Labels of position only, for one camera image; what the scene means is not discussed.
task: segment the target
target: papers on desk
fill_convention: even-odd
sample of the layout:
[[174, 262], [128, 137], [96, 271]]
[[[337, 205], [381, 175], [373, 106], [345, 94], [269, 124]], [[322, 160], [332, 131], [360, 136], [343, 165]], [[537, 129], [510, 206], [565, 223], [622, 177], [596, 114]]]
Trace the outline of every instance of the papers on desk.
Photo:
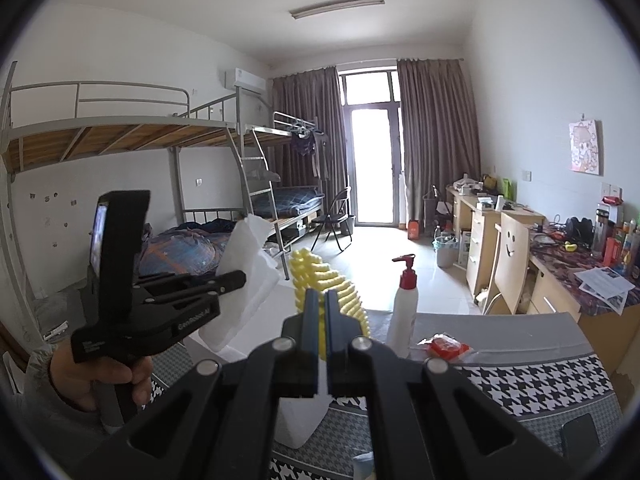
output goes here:
[[633, 285], [623, 276], [619, 276], [609, 267], [583, 270], [575, 273], [576, 278], [582, 280], [580, 290], [591, 294], [609, 305], [619, 316], [625, 307], [628, 292]]

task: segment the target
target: bed ladder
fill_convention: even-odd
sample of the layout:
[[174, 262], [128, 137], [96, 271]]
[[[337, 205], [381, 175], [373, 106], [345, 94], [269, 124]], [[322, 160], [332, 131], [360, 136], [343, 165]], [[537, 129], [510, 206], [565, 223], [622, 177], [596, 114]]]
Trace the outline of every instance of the bed ladder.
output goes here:
[[[247, 132], [250, 132], [252, 136], [252, 140], [254, 145], [260, 151], [259, 156], [246, 156], [244, 149], [244, 134], [238, 132], [238, 139], [240, 142], [240, 149], [236, 146], [236, 142], [234, 141], [233, 135], [229, 129], [226, 130], [226, 140], [231, 147], [231, 150], [234, 153], [234, 158], [236, 159], [236, 164], [238, 165], [238, 169], [240, 171], [240, 186], [242, 188], [242, 202], [244, 203], [244, 209], [247, 213], [254, 213], [254, 203], [252, 202], [252, 197], [268, 194], [269, 205], [271, 207], [271, 217], [273, 219], [273, 225], [276, 235], [276, 241], [278, 243], [278, 254], [274, 256], [274, 258], [280, 257], [280, 261], [282, 262], [282, 269], [284, 270], [284, 277], [286, 280], [289, 279], [289, 267], [287, 266], [287, 255], [284, 247], [284, 243], [282, 241], [282, 233], [280, 232], [280, 224], [278, 222], [278, 211], [276, 209], [276, 201], [273, 196], [273, 185], [271, 184], [271, 180], [268, 179], [269, 163], [267, 162], [267, 157], [264, 154], [264, 150], [260, 145], [260, 140], [258, 140], [258, 135], [255, 133], [253, 128], [247, 128]], [[249, 176], [246, 170], [246, 162], [259, 162], [260, 168], [258, 168], [257, 176]], [[263, 189], [259, 189], [256, 191], [249, 190], [249, 180], [258, 181], [258, 182], [266, 182], [268, 184], [267, 187]]]

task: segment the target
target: paper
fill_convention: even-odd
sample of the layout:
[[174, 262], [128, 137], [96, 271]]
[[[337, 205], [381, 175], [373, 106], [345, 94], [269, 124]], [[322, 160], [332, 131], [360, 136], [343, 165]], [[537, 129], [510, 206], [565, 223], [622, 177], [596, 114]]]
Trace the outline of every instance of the paper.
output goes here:
[[583, 270], [576, 272], [575, 276], [606, 300], [620, 296], [634, 288], [629, 280], [618, 275], [609, 267]]
[[216, 273], [244, 270], [246, 284], [222, 294], [220, 315], [198, 332], [213, 352], [224, 348], [236, 336], [280, 279], [274, 260], [262, 250], [270, 230], [270, 222], [249, 215], [231, 233]]
[[616, 314], [618, 314], [619, 316], [622, 316], [622, 311], [625, 308], [626, 297], [628, 295], [628, 292], [624, 292], [623, 294], [620, 294], [618, 296], [613, 296], [612, 298], [605, 299], [584, 282], [580, 285], [579, 288], [580, 290], [583, 290], [587, 294], [591, 294], [594, 298], [598, 298], [599, 300], [602, 300], [604, 303], [609, 305]]

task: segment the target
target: air conditioner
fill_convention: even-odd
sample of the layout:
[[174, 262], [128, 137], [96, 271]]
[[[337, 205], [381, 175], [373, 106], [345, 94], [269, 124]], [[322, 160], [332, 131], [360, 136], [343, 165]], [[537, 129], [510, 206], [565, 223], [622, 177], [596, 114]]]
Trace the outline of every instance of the air conditioner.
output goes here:
[[237, 86], [258, 94], [264, 94], [267, 91], [265, 79], [239, 68], [227, 70], [225, 72], [225, 88], [235, 90]]

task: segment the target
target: anime poster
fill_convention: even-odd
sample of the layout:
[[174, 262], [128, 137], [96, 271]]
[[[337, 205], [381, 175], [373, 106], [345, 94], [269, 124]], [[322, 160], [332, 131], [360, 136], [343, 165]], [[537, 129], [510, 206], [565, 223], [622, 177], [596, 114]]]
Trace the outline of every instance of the anime poster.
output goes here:
[[582, 173], [600, 174], [600, 154], [596, 121], [569, 124], [571, 139], [571, 169]]

